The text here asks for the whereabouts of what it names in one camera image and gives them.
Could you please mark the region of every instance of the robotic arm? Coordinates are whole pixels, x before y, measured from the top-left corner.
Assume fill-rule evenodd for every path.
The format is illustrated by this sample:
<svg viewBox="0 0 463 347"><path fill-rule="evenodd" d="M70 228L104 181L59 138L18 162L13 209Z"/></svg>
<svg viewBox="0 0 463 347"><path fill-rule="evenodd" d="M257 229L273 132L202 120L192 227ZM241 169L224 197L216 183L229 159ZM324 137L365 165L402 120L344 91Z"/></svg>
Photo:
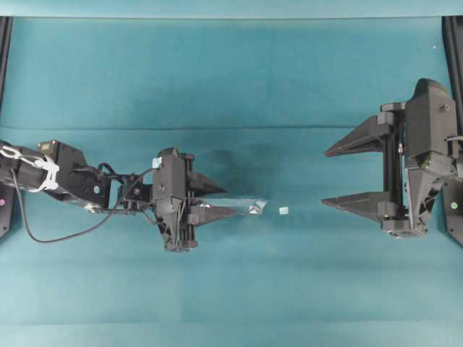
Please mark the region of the robotic arm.
<svg viewBox="0 0 463 347"><path fill-rule="evenodd" d="M82 151L56 140L39 143L37 150L0 141L0 188L3 197L7 197L0 200L0 205L3 201L0 218L11 218L15 191L20 198L27 231L39 242L61 241L85 234L114 214L142 213L150 224L158 226L166 251L186 252L197 247L198 226L235 214L234 209L214 207L201 200L204 195L225 191L206 176L193 171L194 159L194 155L169 148L161 151L153 159L152 168L143 173L118 174L107 163L89 166ZM143 183L146 174L153 174L152 184ZM119 183L119 188L117 202L110 208L113 181ZM38 240L29 230L20 189L44 192L90 213L105 213L107 216L86 231L60 239ZM149 210L154 219L147 214Z"/></svg>
<svg viewBox="0 0 463 347"><path fill-rule="evenodd" d="M443 85L421 79L410 100L382 105L377 115L325 151L328 157L383 153L383 191L323 203L379 222L396 238L425 236L444 184L463 179L460 140L455 102Z"/></svg>

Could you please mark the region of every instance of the transparent plastic film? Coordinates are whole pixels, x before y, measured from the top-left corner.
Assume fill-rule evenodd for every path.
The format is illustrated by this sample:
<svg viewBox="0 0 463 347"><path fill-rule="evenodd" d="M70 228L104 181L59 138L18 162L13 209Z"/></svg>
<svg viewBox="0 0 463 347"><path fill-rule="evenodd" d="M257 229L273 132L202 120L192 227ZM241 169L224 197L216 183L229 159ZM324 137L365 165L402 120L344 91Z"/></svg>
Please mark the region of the transparent plastic film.
<svg viewBox="0 0 463 347"><path fill-rule="evenodd" d="M262 215L268 202L265 199L249 197L202 197L201 200L203 206L232 208L235 215Z"/></svg>

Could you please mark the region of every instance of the teal cloth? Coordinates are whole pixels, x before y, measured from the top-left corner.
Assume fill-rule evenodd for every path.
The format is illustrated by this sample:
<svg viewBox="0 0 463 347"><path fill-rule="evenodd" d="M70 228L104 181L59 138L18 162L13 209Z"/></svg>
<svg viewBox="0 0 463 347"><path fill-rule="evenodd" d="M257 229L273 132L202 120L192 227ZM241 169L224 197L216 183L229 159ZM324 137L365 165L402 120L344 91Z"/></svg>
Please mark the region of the teal cloth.
<svg viewBox="0 0 463 347"><path fill-rule="evenodd" d="M74 18L314 19L463 14L460 0L2 0L0 15Z"/></svg>
<svg viewBox="0 0 463 347"><path fill-rule="evenodd" d="M123 172L175 145L269 203L198 229L189 254L165 253L138 217L36 244L15 211L0 346L461 345L463 249L440 202L429 236L404 240L320 203L382 189L381 155L325 158L329 145L419 77L449 86L438 18L17 19L9 59L2 139L56 138ZM25 204L42 238L101 218L44 194Z"/></svg>

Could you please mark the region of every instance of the wire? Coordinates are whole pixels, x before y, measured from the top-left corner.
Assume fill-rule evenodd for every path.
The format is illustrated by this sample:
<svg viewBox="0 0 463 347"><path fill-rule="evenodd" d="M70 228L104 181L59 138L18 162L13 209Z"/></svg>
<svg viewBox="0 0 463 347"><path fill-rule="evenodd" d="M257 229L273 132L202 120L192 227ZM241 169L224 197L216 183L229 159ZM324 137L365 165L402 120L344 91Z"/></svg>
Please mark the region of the wire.
<svg viewBox="0 0 463 347"><path fill-rule="evenodd" d="M120 184L124 184L124 181L121 179L121 175L117 174L116 171L108 163L101 163L98 165L98 170L103 173L103 168L109 171L111 175L110 178L116 179Z"/></svg>
<svg viewBox="0 0 463 347"><path fill-rule="evenodd" d="M450 136L445 141L463 141L463 136Z"/></svg>
<svg viewBox="0 0 463 347"><path fill-rule="evenodd" d="M156 220L153 220L145 211L141 211L143 214L143 217L146 219L146 221L151 224L152 226L165 226L165 223L159 223Z"/></svg>
<svg viewBox="0 0 463 347"><path fill-rule="evenodd" d="M52 243L52 242L59 242L59 241L65 241L65 240L73 239L74 237L82 236L84 234L88 234L91 231L94 231L94 230L100 228L114 214L114 212L116 211L116 207L121 203L122 199L124 199L126 197L128 192L130 192L132 190L132 188L136 185L136 183L138 183L139 180L141 180L141 178L144 177L144 175L150 173L153 170L155 170L155 169L154 168L149 168L148 170L145 170L142 173L140 173L139 175L137 175L137 178L129 186L129 189L127 189L127 191L123 195L121 195L121 197L117 200L116 204L111 209L111 212L102 221L98 222L97 224L95 224L91 228L86 229L84 231L81 231L79 233L71 234L71 235L68 235L68 236L63 236L63 237L60 237L60 238L57 238L57 239L40 240L40 239L35 238L34 235L32 234L32 232L30 231L29 223L27 222L27 217L26 217L26 212L25 212L25 207L24 207L24 201L23 201L21 191L20 191L20 186L17 183L17 176L16 176L16 173L14 172L14 170L12 168L10 169L11 174L12 174L12 178L13 178L13 182L14 182L14 188L16 189L16 192L17 192L17 195L18 195L18 198L19 198L19 201L20 201L21 217L22 217L22 221L24 223L24 226L26 227L26 231L27 231L27 233L29 234L29 236L30 236L30 238L32 240L34 240L36 242L40 242L42 244L49 244L49 243Z"/></svg>

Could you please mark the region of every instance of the white zip tie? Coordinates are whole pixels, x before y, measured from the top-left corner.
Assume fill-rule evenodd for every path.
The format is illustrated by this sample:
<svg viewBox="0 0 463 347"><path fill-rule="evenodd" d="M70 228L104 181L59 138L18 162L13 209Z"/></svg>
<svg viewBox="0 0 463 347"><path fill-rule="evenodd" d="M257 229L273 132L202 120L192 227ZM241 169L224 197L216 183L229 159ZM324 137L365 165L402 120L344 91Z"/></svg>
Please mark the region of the white zip tie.
<svg viewBox="0 0 463 347"><path fill-rule="evenodd" d="M59 166L57 166L53 159L47 155L44 155L45 160L37 159L35 161L31 161L27 159L17 148L6 145L1 148L0 154L2 154L5 158L21 160L35 168L41 168L46 171L46 178L42 182L41 186L37 189L29 190L29 192L37 193L43 190L55 190L58 188L58 184L56 183L56 173L59 171Z"/></svg>
<svg viewBox="0 0 463 347"><path fill-rule="evenodd" d="M56 173L59 171L59 166L55 164L53 159L48 157L47 155L44 156L46 161L40 159L34 162L35 167L41 168L46 171L46 178L42 182L41 186L37 189L30 189L29 192L37 193L41 192L42 190L55 190L58 188L58 184L56 183Z"/></svg>

